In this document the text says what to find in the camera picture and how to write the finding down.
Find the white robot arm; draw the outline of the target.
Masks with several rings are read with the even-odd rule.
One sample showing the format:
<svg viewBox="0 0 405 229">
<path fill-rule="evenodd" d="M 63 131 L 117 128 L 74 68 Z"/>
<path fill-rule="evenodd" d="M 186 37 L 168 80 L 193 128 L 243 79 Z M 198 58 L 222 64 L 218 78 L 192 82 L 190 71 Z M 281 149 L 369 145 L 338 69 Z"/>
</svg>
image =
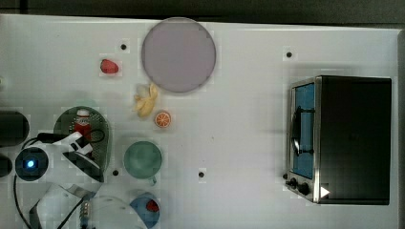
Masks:
<svg viewBox="0 0 405 229">
<path fill-rule="evenodd" d="M 146 229 L 131 206 L 116 198 L 94 199 L 104 174 L 86 157 L 92 150 L 79 132 L 41 133 L 22 148 L 14 161 L 16 177 L 51 185 L 24 219 L 29 229 L 63 229 L 74 213 L 78 213 L 76 229 Z"/>
</svg>

